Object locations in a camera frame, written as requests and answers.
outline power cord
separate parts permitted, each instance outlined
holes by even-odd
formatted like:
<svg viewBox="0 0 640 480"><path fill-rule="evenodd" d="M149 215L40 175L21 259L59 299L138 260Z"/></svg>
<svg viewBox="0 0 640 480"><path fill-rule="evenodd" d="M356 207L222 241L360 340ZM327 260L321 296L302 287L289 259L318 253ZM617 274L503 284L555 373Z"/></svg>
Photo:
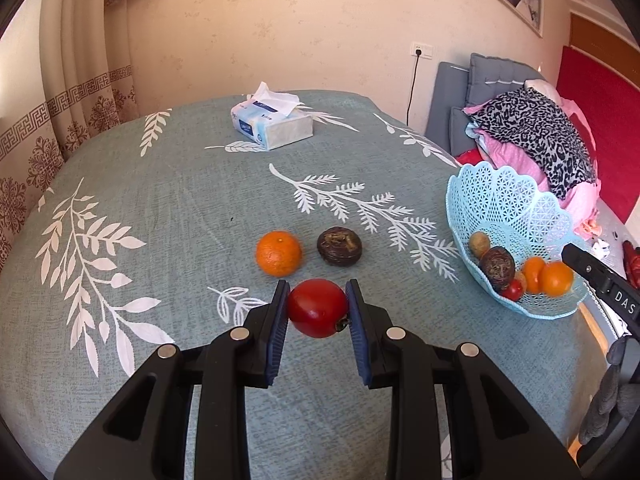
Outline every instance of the power cord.
<svg viewBox="0 0 640 480"><path fill-rule="evenodd" d="M415 86L415 76L418 73L418 62L420 61L420 56L422 55L422 51L419 48L415 49L415 66L414 66L414 82L411 83L411 93L409 94L409 105L406 108L406 125L409 125L409 110L411 109L411 100L414 98L414 86Z"/></svg>

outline tissue box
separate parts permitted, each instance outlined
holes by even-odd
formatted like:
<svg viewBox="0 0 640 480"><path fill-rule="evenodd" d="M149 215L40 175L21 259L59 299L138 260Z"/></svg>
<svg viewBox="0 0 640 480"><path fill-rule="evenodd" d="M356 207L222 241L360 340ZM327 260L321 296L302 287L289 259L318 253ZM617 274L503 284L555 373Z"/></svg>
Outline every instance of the tissue box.
<svg viewBox="0 0 640 480"><path fill-rule="evenodd" d="M231 109L234 128L265 150L311 137L313 119L293 110L288 116L260 101L249 100Z"/></svg>

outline curtain patterned border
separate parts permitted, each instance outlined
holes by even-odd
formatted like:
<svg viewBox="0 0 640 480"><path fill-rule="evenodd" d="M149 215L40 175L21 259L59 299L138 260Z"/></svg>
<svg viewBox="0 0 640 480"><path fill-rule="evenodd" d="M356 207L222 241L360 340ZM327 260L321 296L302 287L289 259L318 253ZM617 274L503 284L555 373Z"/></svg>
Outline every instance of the curtain patterned border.
<svg viewBox="0 0 640 480"><path fill-rule="evenodd" d="M0 136L0 160L3 160L12 149L39 127L46 124L50 118L67 110L88 95L106 88L111 82L124 79L131 74L131 65L123 66L97 75L82 84L65 90L45 103L39 104Z"/></svg>

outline power outlet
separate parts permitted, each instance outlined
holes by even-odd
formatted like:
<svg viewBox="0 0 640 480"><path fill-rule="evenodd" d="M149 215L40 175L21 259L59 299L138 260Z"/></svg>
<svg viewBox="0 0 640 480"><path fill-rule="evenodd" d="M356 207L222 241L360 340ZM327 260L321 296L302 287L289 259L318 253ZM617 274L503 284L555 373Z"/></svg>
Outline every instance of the power outlet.
<svg viewBox="0 0 640 480"><path fill-rule="evenodd" d="M431 59L433 57L432 45L427 45L426 43L421 43L420 41L414 41L411 44L411 50L409 51L409 54L411 54L412 56L415 56L415 51L417 49L420 49L422 51L422 54L420 54L420 57L425 57L426 59Z"/></svg>

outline red tomato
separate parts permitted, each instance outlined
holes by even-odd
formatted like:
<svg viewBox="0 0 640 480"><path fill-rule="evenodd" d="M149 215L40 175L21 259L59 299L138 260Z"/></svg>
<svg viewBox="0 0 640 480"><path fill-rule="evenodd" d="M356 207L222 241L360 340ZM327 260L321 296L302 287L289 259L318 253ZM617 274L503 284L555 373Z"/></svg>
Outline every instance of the red tomato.
<svg viewBox="0 0 640 480"><path fill-rule="evenodd" d="M522 283L514 278L511 280L509 286L500 292L500 295L504 296L508 300L518 301L524 295Z"/></svg>
<svg viewBox="0 0 640 480"><path fill-rule="evenodd" d="M315 278L294 288L287 298L287 315L293 325L311 337L329 337L349 311L347 297L334 282Z"/></svg>

